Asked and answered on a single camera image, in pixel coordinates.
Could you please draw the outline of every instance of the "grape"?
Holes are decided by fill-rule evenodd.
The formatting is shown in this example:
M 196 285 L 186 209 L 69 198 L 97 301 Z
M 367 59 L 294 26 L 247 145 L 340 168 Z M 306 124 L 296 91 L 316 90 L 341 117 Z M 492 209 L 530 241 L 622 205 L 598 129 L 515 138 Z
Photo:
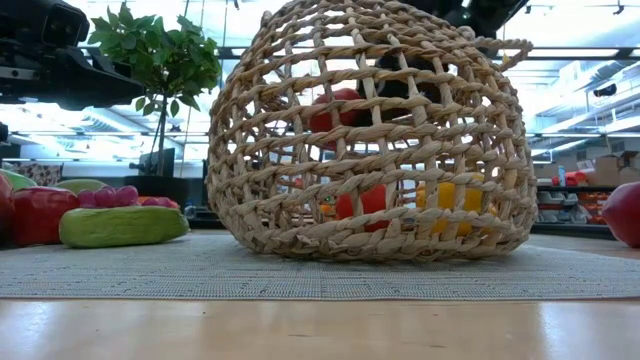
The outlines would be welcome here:
M 116 191 L 116 206 L 132 206 L 138 203 L 138 189 L 134 186 L 121 187 Z
M 162 207 L 171 207 L 171 200 L 169 200 L 169 198 L 165 198 L 165 197 L 159 197 L 156 198 L 156 200 L 158 201 L 158 204 Z
M 95 198 L 98 207 L 109 209 L 116 206 L 116 190 L 110 186 L 96 191 Z
M 160 206 L 160 203 L 156 198 L 148 198 L 142 203 L 142 206 Z
M 95 193 L 91 190 L 82 190 L 78 194 L 78 200 L 80 201 L 80 207 L 85 209 L 95 209 L 98 207 L 96 204 Z

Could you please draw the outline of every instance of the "cardboard box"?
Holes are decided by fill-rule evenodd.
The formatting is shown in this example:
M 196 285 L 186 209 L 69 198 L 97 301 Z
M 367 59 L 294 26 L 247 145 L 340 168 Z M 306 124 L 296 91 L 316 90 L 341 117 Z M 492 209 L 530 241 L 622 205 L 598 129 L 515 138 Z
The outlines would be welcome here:
M 533 172 L 538 179 L 551 179 L 558 176 L 558 164 L 534 164 Z
M 623 151 L 580 161 L 578 169 L 587 175 L 592 186 L 617 186 L 640 181 L 640 157 L 637 151 Z

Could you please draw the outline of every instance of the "red pepper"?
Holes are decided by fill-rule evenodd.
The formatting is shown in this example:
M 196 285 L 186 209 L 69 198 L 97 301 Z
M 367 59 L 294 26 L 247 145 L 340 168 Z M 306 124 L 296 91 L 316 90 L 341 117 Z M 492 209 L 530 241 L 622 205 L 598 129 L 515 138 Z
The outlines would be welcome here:
M 34 186 L 16 191 L 12 198 L 11 233 L 18 246 L 59 244 L 60 218 L 80 207 L 76 195 L 64 189 Z
M 380 184 L 360 195 L 364 213 L 373 214 L 380 210 L 385 210 L 387 208 L 385 200 L 386 192 L 386 185 Z M 351 196 L 349 194 L 338 196 L 338 200 L 336 201 L 336 215 L 338 215 L 338 220 L 353 216 L 353 205 L 351 204 Z M 385 229 L 388 226 L 388 221 L 378 221 L 375 224 L 365 225 L 364 229 L 367 232 L 374 232 L 378 229 Z
M 333 97 L 336 100 L 357 100 L 361 99 L 360 95 L 357 91 L 353 89 L 340 89 L 333 92 Z M 314 105 L 318 104 L 327 104 L 329 103 L 329 96 L 326 94 L 320 95 L 314 102 Z M 362 110 L 351 110 L 340 114 L 340 122 L 345 126 L 358 126 L 359 119 L 366 114 L 366 111 Z M 333 129 L 333 124 L 331 122 L 331 112 L 326 112 L 320 115 L 316 115 L 311 118 L 309 121 L 309 128 L 311 132 L 329 132 Z M 330 149 L 336 148 L 336 143 L 334 141 L 327 144 Z
M 13 185 L 9 179 L 0 174 L 0 232 L 3 232 L 11 223 L 11 218 L 15 211 L 11 200 L 12 191 Z

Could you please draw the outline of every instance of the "potted plant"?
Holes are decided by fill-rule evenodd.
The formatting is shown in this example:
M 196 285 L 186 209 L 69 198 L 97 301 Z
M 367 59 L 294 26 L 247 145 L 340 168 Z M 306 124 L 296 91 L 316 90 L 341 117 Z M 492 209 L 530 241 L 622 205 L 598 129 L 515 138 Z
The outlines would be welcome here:
M 145 176 L 127 177 L 125 183 L 136 186 L 141 195 L 166 196 L 184 206 L 186 180 L 161 176 L 165 126 L 167 117 L 175 117 L 181 104 L 199 111 L 195 97 L 217 85 L 221 68 L 216 42 L 206 39 L 202 28 L 184 16 L 178 16 L 180 30 L 166 31 L 161 16 L 134 18 L 124 3 L 118 14 L 107 8 L 107 18 L 91 20 L 95 31 L 89 44 L 99 43 L 100 51 L 113 62 L 130 65 L 132 78 L 146 87 L 146 96 L 135 102 L 136 111 L 144 116 L 159 112 L 151 149 L 153 153 L 157 141 L 156 173 L 151 174 L 146 164 Z

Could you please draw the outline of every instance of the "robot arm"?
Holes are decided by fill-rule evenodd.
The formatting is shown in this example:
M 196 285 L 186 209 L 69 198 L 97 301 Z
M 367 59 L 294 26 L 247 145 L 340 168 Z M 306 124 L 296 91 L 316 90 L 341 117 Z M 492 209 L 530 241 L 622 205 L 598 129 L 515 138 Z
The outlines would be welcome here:
M 86 15 L 61 0 L 0 2 L 0 104 L 35 98 L 82 110 L 144 95 L 127 66 L 98 53 L 87 60 L 77 46 L 88 32 Z
M 454 26 L 470 26 L 476 36 L 496 37 L 500 29 L 529 0 L 400 0 L 417 9 L 445 19 Z

